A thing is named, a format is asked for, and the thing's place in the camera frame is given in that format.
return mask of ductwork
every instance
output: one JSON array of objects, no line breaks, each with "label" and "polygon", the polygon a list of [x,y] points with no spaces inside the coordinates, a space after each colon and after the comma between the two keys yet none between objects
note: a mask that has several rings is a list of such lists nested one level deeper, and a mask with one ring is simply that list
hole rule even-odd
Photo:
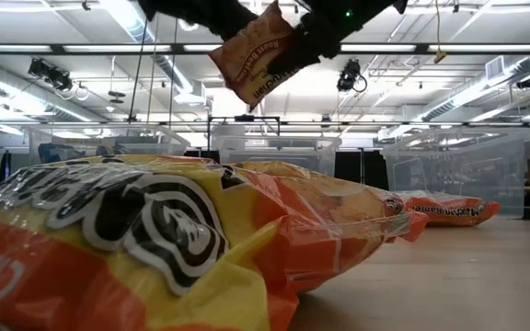
[{"label": "ductwork", "polygon": [[[108,10],[133,41],[148,45],[152,45],[155,42],[156,37],[149,28],[144,33],[144,22],[146,18],[128,0],[99,0],[99,2],[104,5],[106,10]],[[150,55],[150,57],[171,80],[178,92],[195,96],[179,98],[176,101],[181,103],[205,103],[205,96],[195,93],[198,88],[194,87],[193,83],[183,75],[171,58],[165,55]]]},{"label": "ductwork", "polygon": [[71,118],[75,118],[75,120],[108,120],[91,110],[63,100],[54,95],[54,93],[46,91],[44,88],[36,85],[29,86],[29,82],[2,69],[0,69],[0,96],[13,96],[14,98],[11,102],[18,106],[16,108],[20,108],[28,113],[56,108]]},{"label": "ductwork", "polygon": [[464,106],[480,97],[484,97],[497,86],[514,84],[530,75],[530,56],[504,56],[502,59],[504,65],[501,76],[489,79],[488,74],[483,73],[473,78],[454,89],[444,99],[429,104],[415,120],[432,120],[443,115],[445,112]]}]

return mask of ceiling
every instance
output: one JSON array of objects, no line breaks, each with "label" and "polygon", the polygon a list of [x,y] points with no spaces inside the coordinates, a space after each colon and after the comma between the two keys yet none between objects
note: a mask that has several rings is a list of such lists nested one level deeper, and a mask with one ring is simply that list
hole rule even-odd
[{"label": "ceiling", "polygon": [[[284,17],[295,23],[293,0],[280,0],[284,5]],[[440,39],[445,42],[530,42],[530,0],[460,0],[465,9],[454,14],[453,1],[440,3]],[[114,17],[97,1],[88,1],[91,11],[82,9],[38,13],[10,13],[0,11],[0,43],[132,43],[133,40],[121,28]],[[17,0],[1,1],[0,8],[46,8],[80,6],[71,0]],[[493,5],[478,11],[482,6]],[[160,42],[221,42],[207,29],[184,31],[171,17],[160,16],[151,24],[157,30]],[[431,0],[409,0],[407,14],[401,16],[390,7],[367,23],[361,31],[353,33],[348,42],[436,42],[437,16]],[[264,100],[261,115],[282,116],[287,120],[320,120],[322,115],[332,115],[334,120],[411,120],[407,119],[407,107],[422,107],[446,97],[454,88],[484,72],[485,63],[495,56],[455,55],[434,64],[432,56],[379,56],[340,55],[333,60],[304,69],[285,84],[272,91]],[[150,111],[150,120],[166,120],[173,109],[173,120],[205,119],[204,106],[192,107],[173,101],[171,84],[150,57],[116,56],[115,81],[110,87],[112,59],[109,56],[43,56],[47,63],[71,73],[90,92],[84,101],[72,98],[70,102],[109,120],[125,119],[131,109],[143,120]],[[354,97],[340,94],[336,84],[339,71],[352,58],[365,67],[368,89]],[[0,55],[0,69],[26,80],[32,57],[29,55]],[[133,102],[134,82],[140,62],[140,85]],[[176,55],[173,59],[179,70],[190,80],[203,81],[206,93],[214,95],[225,90],[219,71],[207,55]],[[410,69],[420,64],[420,69],[406,77]],[[42,82],[35,83],[49,89]],[[124,104],[111,105],[110,89],[126,94]],[[508,86],[496,89],[486,96],[472,101],[469,106],[478,113],[492,110],[530,94],[529,90],[509,92]],[[115,106],[112,112],[107,106]],[[476,111],[455,113],[455,120],[469,120]]]}]

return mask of clear plastic bin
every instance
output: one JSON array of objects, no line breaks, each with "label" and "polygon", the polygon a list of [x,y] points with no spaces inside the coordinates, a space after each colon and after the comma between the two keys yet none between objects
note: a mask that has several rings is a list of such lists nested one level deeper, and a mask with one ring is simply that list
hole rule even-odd
[{"label": "clear plastic bin", "polygon": [[190,143],[167,128],[144,124],[26,126],[31,165],[111,154],[182,156]]},{"label": "clear plastic bin", "polygon": [[390,190],[428,190],[499,202],[523,216],[527,128],[424,131],[384,148]]},{"label": "clear plastic bin", "polygon": [[319,173],[335,175],[335,154],[340,138],[220,136],[215,147],[220,163],[280,161]]}]

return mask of table surface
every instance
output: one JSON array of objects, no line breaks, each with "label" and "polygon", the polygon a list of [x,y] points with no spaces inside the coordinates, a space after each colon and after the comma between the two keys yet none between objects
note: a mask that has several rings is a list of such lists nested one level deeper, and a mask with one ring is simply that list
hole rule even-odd
[{"label": "table surface", "polygon": [[530,331],[530,221],[428,229],[300,301],[291,331]]}]

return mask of robotic arm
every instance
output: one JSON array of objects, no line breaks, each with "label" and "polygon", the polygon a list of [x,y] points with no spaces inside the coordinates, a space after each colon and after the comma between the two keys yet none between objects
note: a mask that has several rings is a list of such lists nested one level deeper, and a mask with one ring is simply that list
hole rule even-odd
[{"label": "robotic arm", "polygon": [[[340,41],[389,6],[404,13],[408,0],[297,0],[308,10],[294,28],[294,43],[269,66],[270,74],[281,74],[320,63],[322,55],[332,59]],[[258,16],[237,0],[138,0],[149,20],[157,12],[208,28],[224,41],[234,37]]]}]

